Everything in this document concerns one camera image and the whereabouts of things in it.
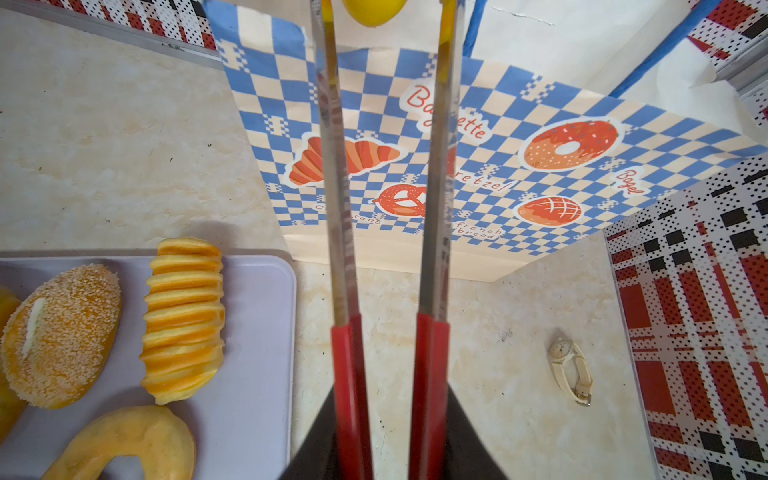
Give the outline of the yellow striped fake bread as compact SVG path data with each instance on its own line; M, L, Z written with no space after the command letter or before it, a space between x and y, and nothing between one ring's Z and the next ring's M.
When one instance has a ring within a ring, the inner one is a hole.
M360 25L380 27L404 8L406 0L343 0L348 14Z

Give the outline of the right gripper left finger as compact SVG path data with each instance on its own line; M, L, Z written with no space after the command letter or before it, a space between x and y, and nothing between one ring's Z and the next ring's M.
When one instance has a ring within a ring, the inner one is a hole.
M334 388L326 396L304 442L279 480L339 478Z

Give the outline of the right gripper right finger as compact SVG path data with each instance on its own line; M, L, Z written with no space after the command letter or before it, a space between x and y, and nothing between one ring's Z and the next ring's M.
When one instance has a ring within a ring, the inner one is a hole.
M483 445L452 388L446 412L445 478L448 480L507 480Z

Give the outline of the red handled metal tongs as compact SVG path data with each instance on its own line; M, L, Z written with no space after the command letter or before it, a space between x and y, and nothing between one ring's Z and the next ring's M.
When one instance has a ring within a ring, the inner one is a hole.
M464 11L462 1L442 4L416 329L408 461L411 479L442 478L447 458L447 306ZM314 1L311 13L334 309L331 337L337 452L342 478L370 479L373 448L332 5Z

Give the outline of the sugared fake bread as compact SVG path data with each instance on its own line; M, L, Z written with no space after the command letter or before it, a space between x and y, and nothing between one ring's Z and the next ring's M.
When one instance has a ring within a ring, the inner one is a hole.
M119 277L77 266L37 287L19 308L13 386L34 407L60 409L99 378L122 315Z

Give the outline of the ridged fake bread top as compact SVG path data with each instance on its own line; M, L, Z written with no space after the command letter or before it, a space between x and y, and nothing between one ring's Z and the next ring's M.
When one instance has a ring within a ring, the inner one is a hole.
M167 405L191 398L223 364L222 253L197 238L165 239L150 269L141 386L156 404Z

